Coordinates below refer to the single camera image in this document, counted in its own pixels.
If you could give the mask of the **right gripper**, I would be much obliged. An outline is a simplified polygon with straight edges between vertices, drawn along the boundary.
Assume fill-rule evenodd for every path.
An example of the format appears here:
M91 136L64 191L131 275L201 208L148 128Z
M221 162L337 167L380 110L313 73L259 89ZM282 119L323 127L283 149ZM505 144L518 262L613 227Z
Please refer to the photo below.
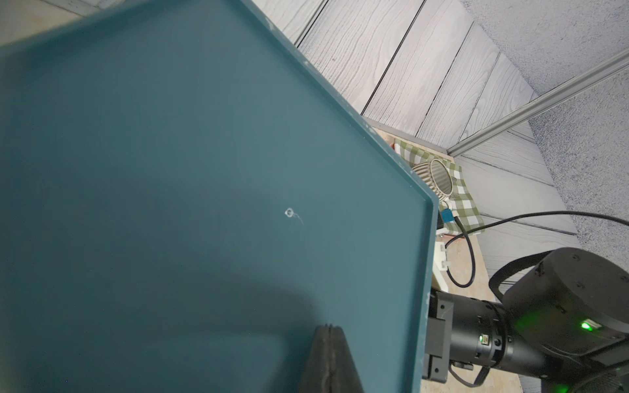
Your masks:
M423 379L446 383L454 369L481 369L475 383L484 383L505 355L506 328L501 307L490 301L432 289L424 347Z

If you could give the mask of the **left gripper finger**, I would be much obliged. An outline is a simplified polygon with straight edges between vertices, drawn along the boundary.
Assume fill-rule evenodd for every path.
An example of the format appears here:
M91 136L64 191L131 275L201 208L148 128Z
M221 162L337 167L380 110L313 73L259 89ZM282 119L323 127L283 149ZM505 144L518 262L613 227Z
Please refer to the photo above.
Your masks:
M315 329L298 392L364 392L347 338L341 327Z

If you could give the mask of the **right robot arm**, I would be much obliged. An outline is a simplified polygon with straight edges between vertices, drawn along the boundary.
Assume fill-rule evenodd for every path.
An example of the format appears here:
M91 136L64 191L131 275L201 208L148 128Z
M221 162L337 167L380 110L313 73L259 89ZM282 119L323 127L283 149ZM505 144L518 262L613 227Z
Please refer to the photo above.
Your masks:
M459 369L538 378L545 392L628 389L628 274L564 247L514 260L489 280L494 301L432 290L423 377Z

